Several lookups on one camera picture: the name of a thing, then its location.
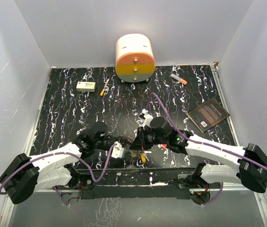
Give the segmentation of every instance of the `gray wall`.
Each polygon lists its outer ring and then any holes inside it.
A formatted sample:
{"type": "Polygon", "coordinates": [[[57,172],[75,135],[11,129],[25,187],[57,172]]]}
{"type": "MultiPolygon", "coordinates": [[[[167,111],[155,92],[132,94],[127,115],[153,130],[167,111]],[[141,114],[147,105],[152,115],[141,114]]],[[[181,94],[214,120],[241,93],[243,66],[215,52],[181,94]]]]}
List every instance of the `gray wall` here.
{"type": "Polygon", "coordinates": [[[252,4],[222,58],[220,79],[241,144],[267,154],[266,0],[252,4]]]}
{"type": "Polygon", "coordinates": [[[115,65],[125,34],[151,41],[157,65],[220,61],[252,0],[15,0],[51,66],[115,65]]]}
{"type": "Polygon", "coordinates": [[[0,175],[24,150],[49,71],[15,2],[0,0],[0,175]]]}

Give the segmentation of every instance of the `black marble table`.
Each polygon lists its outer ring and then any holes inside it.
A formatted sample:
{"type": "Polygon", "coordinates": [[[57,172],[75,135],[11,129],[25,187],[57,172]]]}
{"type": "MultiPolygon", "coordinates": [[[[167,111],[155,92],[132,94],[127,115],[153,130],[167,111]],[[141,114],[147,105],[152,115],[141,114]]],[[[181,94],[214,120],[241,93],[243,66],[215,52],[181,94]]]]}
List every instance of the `black marble table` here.
{"type": "MultiPolygon", "coordinates": [[[[30,155],[46,153],[66,145],[81,130],[92,126],[96,121],[105,122],[109,134],[113,136],[135,137],[134,130],[142,123],[138,116],[152,92],[161,98],[179,129],[235,145],[227,120],[203,134],[186,115],[187,111],[211,98],[221,102],[209,65],[156,67],[148,82],[125,84],[121,83],[114,68],[53,69],[30,155]],[[170,78],[171,73],[179,75],[188,84],[184,86],[173,80],[170,78]],[[108,78],[110,81],[105,96],[100,97],[108,78]],[[96,82],[95,92],[77,92],[79,81],[96,82]]],[[[150,104],[150,113],[154,117],[165,117],[155,99],[150,104]]],[[[151,153],[147,157],[150,161],[145,164],[139,156],[132,158],[127,154],[124,160],[111,160],[109,168],[126,168],[129,165],[140,168],[194,168],[200,162],[212,163],[205,158],[175,154],[157,146],[149,151],[151,153]]],[[[92,168],[100,169],[104,166],[106,156],[107,151],[96,150],[86,161],[92,168]]],[[[85,168],[84,165],[78,164],[77,169],[81,168],[85,168]]]]}

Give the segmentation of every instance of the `black book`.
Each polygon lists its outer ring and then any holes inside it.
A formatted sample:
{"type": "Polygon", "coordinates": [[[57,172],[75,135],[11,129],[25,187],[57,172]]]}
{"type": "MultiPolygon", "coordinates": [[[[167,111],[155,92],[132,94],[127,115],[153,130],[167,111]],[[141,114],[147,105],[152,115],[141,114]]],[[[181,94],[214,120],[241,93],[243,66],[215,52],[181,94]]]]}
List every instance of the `black book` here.
{"type": "Polygon", "coordinates": [[[217,102],[210,99],[187,113],[187,116],[202,133],[226,119],[229,113],[217,102]]]}

